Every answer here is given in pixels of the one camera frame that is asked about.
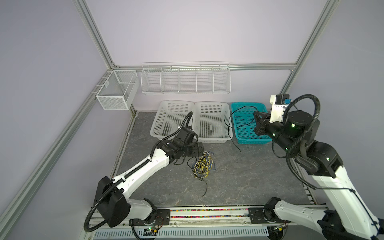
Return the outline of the white plastic basket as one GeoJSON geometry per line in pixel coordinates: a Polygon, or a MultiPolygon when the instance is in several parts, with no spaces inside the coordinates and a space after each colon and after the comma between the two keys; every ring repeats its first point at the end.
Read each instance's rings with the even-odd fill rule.
{"type": "Polygon", "coordinates": [[[193,107],[194,103],[188,101],[162,101],[153,121],[150,135],[160,140],[174,133],[193,107]]]}
{"type": "Polygon", "coordinates": [[[224,144],[233,137],[230,106],[221,102],[197,102],[193,108],[193,131],[198,142],[224,144]]]}

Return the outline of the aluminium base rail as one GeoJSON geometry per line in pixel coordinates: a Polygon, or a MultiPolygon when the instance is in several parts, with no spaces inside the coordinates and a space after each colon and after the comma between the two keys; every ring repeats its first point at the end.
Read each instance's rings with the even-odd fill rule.
{"type": "Polygon", "coordinates": [[[279,226],[291,221],[269,223],[263,206],[173,206],[158,207],[156,224],[170,227],[250,227],[279,226]]]}

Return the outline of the white mesh wall box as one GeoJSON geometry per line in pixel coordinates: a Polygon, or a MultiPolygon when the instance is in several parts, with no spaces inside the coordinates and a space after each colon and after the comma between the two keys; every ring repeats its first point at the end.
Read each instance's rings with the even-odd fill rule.
{"type": "Polygon", "coordinates": [[[129,111],[139,85],[136,71],[112,70],[96,97],[104,110],[129,111]]]}

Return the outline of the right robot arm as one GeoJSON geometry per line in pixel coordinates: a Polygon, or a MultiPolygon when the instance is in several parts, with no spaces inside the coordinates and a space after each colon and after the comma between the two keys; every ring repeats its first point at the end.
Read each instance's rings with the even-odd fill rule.
{"type": "Polygon", "coordinates": [[[375,240],[384,233],[384,221],[377,218],[352,184],[344,163],[329,144],[316,141],[321,103],[311,94],[291,100],[289,95],[272,95],[270,113],[254,112],[255,134],[269,136],[285,151],[291,173],[298,163],[314,183],[300,181],[313,190],[323,190],[333,209],[318,211],[271,198],[263,216],[269,223],[288,221],[319,232],[328,240],[375,240]]]}

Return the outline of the white plastic basket left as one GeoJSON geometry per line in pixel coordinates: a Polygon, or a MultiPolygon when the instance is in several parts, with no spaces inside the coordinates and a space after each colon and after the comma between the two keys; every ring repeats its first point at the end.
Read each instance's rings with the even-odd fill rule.
{"type": "Polygon", "coordinates": [[[188,101],[162,101],[153,121],[150,135],[160,140],[174,133],[193,107],[194,103],[188,101]]]}

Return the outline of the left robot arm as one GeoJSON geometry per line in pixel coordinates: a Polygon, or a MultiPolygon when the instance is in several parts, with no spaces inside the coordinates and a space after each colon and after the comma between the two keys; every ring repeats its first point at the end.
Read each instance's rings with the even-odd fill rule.
{"type": "Polygon", "coordinates": [[[159,170],[173,161],[186,157],[200,157],[203,146],[189,125],[189,112],[178,129],[152,147],[150,154],[131,169],[113,178],[103,177],[97,187],[94,204],[86,216],[84,231],[93,232],[103,225],[113,228],[125,219],[138,219],[146,225],[156,222],[157,207],[148,199],[135,200],[135,190],[159,170]]]}

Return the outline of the teal plastic basket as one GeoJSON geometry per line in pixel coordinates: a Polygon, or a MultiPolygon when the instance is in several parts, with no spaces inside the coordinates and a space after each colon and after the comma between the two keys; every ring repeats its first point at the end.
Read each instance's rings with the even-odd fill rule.
{"type": "Polygon", "coordinates": [[[235,136],[239,144],[264,145],[272,141],[269,136],[257,136],[254,128],[257,126],[254,111],[267,113],[266,106],[262,103],[235,102],[231,104],[232,121],[235,136]]]}

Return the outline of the white plastic basket middle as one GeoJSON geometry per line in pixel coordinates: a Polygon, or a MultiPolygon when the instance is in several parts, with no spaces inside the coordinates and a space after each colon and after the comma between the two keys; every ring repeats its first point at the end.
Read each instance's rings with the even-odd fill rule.
{"type": "Polygon", "coordinates": [[[230,106],[221,102],[197,102],[193,108],[193,131],[198,142],[224,144],[233,137],[230,106]]]}

